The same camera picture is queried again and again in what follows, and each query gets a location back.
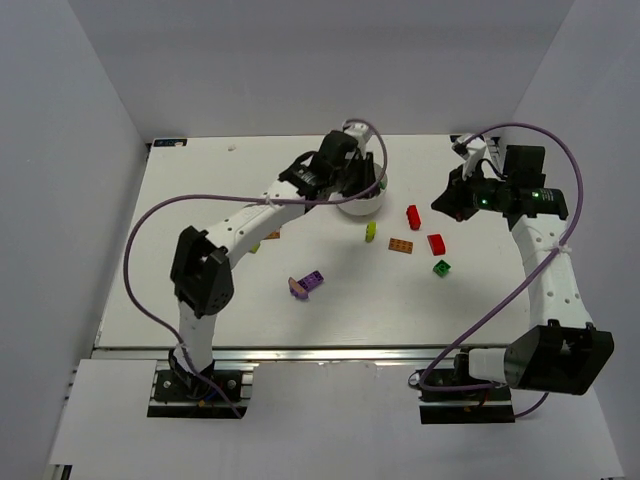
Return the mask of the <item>dark green square lego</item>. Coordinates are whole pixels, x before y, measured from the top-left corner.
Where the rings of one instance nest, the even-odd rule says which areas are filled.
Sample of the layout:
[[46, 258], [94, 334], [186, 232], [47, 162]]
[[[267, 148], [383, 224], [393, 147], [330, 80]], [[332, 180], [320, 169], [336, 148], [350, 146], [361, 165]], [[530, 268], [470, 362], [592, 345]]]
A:
[[446, 277], [449, 274], [450, 270], [451, 265], [444, 260], [438, 261], [433, 267], [433, 272], [440, 278]]

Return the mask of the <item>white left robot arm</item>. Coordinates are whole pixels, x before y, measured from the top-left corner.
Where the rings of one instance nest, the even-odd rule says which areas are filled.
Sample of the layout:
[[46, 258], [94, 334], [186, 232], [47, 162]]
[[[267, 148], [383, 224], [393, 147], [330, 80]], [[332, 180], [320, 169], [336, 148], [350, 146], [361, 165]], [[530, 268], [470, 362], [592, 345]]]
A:
[[232, 270], [249, 250], [284, 224], [332, 195], [344, 200], [375, 182], [373, 155], [366, 145], [373, 129], [351, 123], [327, 134], [318, 150], [300, 155], [257, 200], [203, 230], [184, 229], [170, 279], [178, 300], [181, 367], [201, 373], [213, 363], [217, 314], [234, 294]]

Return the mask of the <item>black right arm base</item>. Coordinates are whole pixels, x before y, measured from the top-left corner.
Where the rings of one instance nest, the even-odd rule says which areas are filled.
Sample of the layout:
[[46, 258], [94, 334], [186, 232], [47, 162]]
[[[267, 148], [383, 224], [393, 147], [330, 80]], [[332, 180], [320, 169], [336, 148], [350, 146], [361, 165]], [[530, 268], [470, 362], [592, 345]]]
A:
[[[469, 375], [469, 349], [464, 348], [453, 357], [449, 367], [436, 367], [424, 380], [434, 388], [460, 387], [482, 383]], [[508, 387], [492, 386], [482, 390], [434, 391], [419, 384], [422, 370], [414, 371], [407, 379], [410, 389], [419, 393], [419, 414], [422, 425], [480, 425], [515, 422], [511, 392]]]

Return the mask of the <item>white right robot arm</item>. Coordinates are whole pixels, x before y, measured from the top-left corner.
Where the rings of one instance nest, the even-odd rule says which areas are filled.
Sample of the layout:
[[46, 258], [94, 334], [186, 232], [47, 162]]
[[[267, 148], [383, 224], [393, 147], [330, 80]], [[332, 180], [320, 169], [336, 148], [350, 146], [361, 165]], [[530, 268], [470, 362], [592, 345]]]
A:
[[503, 166], [488, 178], [481, 139], [458, 138], [463, 160], [449, 174], [434, 210], [458, 222], [480, 211], [501, 214], [518, 248], [529, 297], [530, 327], [504, 348], [472, 348], [458, 356], [456, 386], [506, 385], [512, 389], [582, 395], [614, 350], [611, 333], [594, 326], [579, 292], [563, 239], [570, 230], [563, 193], [545, 185], [545, 150], [510, 145]]

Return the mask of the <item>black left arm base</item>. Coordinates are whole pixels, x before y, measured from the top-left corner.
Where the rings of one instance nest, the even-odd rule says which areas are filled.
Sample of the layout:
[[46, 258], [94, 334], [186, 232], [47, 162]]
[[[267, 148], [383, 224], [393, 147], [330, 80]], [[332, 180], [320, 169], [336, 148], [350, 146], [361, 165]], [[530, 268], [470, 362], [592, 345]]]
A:
[[253, 372], [250, 366], [223, 362], [211, 372], [212, 382], [226, 395], [200, 379], [190, 389], [167, 363], [156, 367], [147, 417], [165, 419], [239, 420], [249, 405]]

